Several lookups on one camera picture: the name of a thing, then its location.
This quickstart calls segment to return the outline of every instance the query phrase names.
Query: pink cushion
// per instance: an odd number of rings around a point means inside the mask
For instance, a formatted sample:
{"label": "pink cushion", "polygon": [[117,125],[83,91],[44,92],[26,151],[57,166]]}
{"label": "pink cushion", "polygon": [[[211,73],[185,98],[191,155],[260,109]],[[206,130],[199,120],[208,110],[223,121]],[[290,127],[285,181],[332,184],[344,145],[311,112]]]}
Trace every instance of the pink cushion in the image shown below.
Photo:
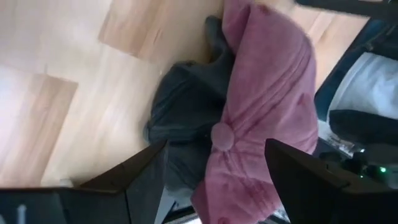
{"label": "pink cushion", "polygon": [[204,224],[255,224],[281,205],[264,157],[266,139],[315,149],[314,53],[292,21],[249,0],[225,0],[223,31],[236,61],[192,203]]}

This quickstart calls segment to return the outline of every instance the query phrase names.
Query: wooden floor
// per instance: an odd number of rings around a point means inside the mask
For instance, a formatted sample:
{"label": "wooden floor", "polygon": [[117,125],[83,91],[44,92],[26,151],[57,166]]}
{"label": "wooden floor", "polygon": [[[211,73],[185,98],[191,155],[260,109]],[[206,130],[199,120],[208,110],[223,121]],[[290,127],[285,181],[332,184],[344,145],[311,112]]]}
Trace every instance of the wooden floor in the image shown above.
{"label": "wooden floor", "polygon": [[[366,18],[258,0],[297,21],[319,86]],[[221,0],[0,0],[0,187],[86,181],[141,150],[162,75],[208,60]]]}

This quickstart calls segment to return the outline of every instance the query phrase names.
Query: pink fabric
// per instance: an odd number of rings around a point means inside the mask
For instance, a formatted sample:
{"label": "pink fabric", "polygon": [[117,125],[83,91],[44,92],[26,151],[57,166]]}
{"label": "pink fabric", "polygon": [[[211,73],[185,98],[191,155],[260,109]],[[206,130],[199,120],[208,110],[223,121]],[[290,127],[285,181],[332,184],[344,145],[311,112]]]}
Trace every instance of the pink fabric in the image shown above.
{"label": "pink fabric", "polygon": [[281,205],[264,157],[266,139],[315,149],[314,53],[292,21],[250,0],[225,0],[223,31],[236,61],[192,203],[204,224],[254,224]]}

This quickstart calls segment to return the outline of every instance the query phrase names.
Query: dark gray fabric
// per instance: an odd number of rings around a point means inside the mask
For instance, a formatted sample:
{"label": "dark gray fabric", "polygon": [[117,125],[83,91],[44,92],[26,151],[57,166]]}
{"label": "dark gray fabric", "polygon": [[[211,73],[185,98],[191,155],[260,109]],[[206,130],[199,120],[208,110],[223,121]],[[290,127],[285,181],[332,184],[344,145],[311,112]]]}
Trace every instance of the dark gray fabric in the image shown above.
{"label": "dark gray fabric", "polygon": [[395,119],[354,110],[330,111],[329,119],[331,130],[343,140],[362,146],[398,146],[398,121]]}
{"label": "dark gray fabric", "polygon": [[176,63],[170,69],[155,94],[144,130],[149,142],[169,140],[165,187],[179,203],[188,205],[205,176],[211,128],[220,121],[234,64],[221,20],[207,18],[206,33],[211,62]]}
{"label": "dark gray fabric", "polygon": [[171,197],[166,190],[166,188],[163,189],[162,192],[162,198],[160,199],[159,202],[159,207],[157,209],[156,213],[156,219],[154,224],[162,224],[164,219],[166,218],[167,214],[169,211],[171,211],[173,205],[175,203],[175,200],[173,197]]}

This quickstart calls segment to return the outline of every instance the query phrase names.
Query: white fabric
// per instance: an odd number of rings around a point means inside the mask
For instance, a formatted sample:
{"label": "white fabric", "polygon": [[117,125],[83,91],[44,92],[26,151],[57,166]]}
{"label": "white fabric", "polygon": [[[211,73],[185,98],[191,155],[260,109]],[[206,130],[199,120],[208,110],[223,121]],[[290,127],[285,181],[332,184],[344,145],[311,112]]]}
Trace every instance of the white fabric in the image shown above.
{"label": "white fabric", "polygon": [[398,62],[363,53],[340,83],[331,110],[356,110],[398,119]]}

